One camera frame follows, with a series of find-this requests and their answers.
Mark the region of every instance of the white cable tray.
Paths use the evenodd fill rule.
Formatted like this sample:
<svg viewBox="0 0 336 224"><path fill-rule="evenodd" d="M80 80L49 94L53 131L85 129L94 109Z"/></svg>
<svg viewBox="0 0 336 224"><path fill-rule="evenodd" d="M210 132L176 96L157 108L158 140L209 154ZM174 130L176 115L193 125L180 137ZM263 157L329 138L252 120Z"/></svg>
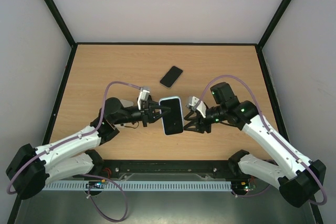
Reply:
<svg viewBox="0 0 336 224"><path fill-rule="evenodd" d="M231 182L115 181L124 191L231 191ZM44 191L83 191L89 187L84 180L60 180L44 187ZM112 183L92 190L119 191Z"/></svg>

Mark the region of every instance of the metal floor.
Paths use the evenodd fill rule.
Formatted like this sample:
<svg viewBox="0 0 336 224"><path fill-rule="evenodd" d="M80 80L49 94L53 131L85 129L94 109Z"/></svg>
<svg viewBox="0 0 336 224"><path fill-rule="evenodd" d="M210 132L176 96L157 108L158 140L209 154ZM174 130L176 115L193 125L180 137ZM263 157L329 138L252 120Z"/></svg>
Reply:
<svg viewBox="0 0 336 224"><path fill-rule="evenodd" d="M228 192L128 191L129 214L123 224L315 223L310 206L295 208L272 188L255 198L236 199ZM104 191L96 197L111 218L123 215L121 193ZM42 191L23 201L17 224L110 223L95 210L83 191Z"/></svg>

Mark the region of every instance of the wooden table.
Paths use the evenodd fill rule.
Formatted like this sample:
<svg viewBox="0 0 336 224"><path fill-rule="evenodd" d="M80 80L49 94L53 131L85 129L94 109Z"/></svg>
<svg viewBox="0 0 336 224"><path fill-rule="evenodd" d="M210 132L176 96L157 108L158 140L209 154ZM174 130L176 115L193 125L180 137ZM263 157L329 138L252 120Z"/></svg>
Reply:
<svg viewBox="0 0 336 224"><path fill-rule="evenodd" d="M184 72L171 89L159 80L176 65ZM232 74L253 90L268 121L274 115L254 46L79 45L72 64L51 142L69 136L98 116L103 92L111 81L149 86L155 101L178 95L183 105L191 95L200 97L215 77ZM251 100L235 80L223 79L240 101ZM138 90L113 85L108 97L136 101ZM215 105L210 91L204 101ZM117 137L96 150L104 159L226 160L240 149L259 158L268 154L237 128L215 124L211 134L183 132L165 136L160 121L143 128L121 129Z"/></svg>

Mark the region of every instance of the black smartphone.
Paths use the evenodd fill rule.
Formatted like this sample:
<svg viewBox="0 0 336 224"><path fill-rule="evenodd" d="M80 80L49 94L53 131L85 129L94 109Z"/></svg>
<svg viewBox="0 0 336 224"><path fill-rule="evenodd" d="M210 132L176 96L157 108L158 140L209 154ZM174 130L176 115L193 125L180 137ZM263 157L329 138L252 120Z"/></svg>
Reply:
<svg viewBox="0 0 336 224"><path fill-rule="evenodd" d="M183 73L182 69L176 66L172 66L172 68L161 79L160 83L164 85L166 88L170 89L182 73Z"/></svg>
<svg viewBox="0 0 336 224"><path fill-rule="evenodd" d="M169 107L170 112L162 117L163 131L166 135L183 132L183 113L179 97L166 97L159 100L159 105Z"/></svg>

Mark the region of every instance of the white wall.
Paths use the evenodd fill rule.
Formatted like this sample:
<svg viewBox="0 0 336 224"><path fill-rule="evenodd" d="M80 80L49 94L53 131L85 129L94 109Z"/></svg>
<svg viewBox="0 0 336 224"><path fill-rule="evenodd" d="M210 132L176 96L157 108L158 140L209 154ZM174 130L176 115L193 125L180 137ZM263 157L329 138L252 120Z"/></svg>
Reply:
<svg viewBox="0 0 336 224"><path fill-rule="evenodd" d="M54 0L75 41L257 43L281 0Z"/></svg>
<svg viewBox="0 0 336 224"><path fill-rule="evenodd" d="M293 0L264 48L291 142L327 166L326 224L336 206L335 41L336 0Z"/></svg>
<svg viewBox="0 0 336 224"><path fill-rule="evenodd" d="M0 0L0 223L16 196L5 169L17 149L41 144L70 47L43 0Z"/></svg>

